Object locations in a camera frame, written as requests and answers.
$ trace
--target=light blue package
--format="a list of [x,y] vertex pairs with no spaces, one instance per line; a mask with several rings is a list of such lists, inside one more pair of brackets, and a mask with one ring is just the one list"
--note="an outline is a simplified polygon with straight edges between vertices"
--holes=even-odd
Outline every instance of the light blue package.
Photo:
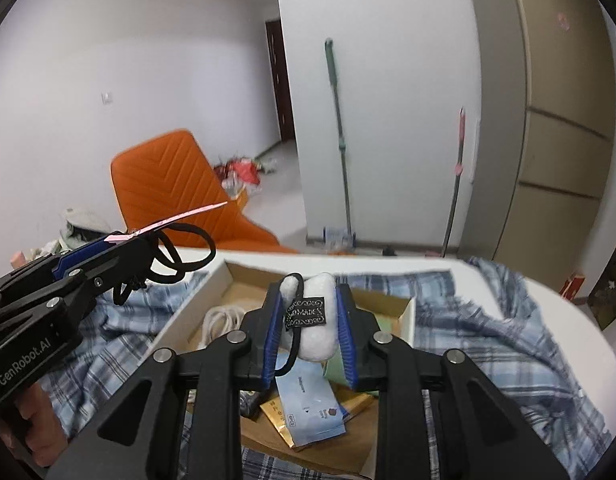
[[[279,350],[277,369],[288,359]],[[286,415],[286,427],[296,446],[346,433],[341,406],[323,376],[322,365],[297,359],[292,369],[277,377],[277,389]]]

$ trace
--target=green packet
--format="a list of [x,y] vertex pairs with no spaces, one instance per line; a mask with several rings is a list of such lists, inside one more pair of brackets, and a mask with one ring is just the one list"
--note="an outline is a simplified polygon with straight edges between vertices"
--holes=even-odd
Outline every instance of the green packet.
[[[383,332],[392,332],[392,320],[389,317],[375,314],[374,318],[377,320],[377,324]],[[337,348],[335,355],[333,355],[333,357],[326,362],[323,369],[323,376],[333,383],[348,386],[348,382],[346,382],[346,375],[344,373],[344,361],[341,358],[339,347]],[[368,393],[372,396],[379,397],[379,392]]]

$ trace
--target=silver bolt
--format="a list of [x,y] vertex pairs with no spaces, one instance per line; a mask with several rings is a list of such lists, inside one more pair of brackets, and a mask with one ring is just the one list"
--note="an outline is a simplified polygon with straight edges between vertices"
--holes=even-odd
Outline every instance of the silver bolt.
[[387,345],[392,341],[392,334],[390,332],[375,332],[373,334],[373,339],[380,345]]
[[246,341],[246,333],[243,330],[233,330],[228,333],[228,337],[226,339],[229,343],[242,343]]
[[158,363],[165,363],[170,361],[172,357],[172,350],[170,348],[159,348],[154,354],[152,354],[152,358]]
[[446,358],[453,364],[459,365],[466,361],[466,354],[464,354],[461,350],[449,350],[446,354]]

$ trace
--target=plaid cloth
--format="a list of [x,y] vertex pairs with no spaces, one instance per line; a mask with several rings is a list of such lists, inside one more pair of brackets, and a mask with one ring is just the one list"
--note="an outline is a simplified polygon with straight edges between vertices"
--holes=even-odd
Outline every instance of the plaid cloth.
[[[443,354],[463,349],[505,394],[513,398],[534,430],[553,450],[573,480],[585,477],[611,441],[603,416],[582,391],[540,310],[527,294],[523,277],[498,264],[468,261],[482,272],[501,307],[503,320],[454,296],[449,272],[399,276],[338,276],[338,282],[402,298],[416,298],[416,348]],[[150,342],[195,293],[203,273],[175,285],[151,284],[134,292],[123,307],[110,293],[98,298],[82,322],[84,341],[42,379],[64,431],[72,438],[137,368]],[[432,427],[427,396],[426,420]],[[430,436],[432,474],[438,478],[434,432]],[[188,431],[184,428],[182,456]],[[335,476],[242,449],[246,480],[334,480]]]

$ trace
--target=doorway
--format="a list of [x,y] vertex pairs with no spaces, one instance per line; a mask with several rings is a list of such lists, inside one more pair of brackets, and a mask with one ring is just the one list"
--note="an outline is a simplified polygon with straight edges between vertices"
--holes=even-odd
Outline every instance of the doorway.
[[266,34],[268,36],[268,51],[270,53],[270,67],[275,88],[281,140],[294,140],[293,104],[290,99],[290,84],[288,83],[288,67],[286,65],[281,20],[266,22]]

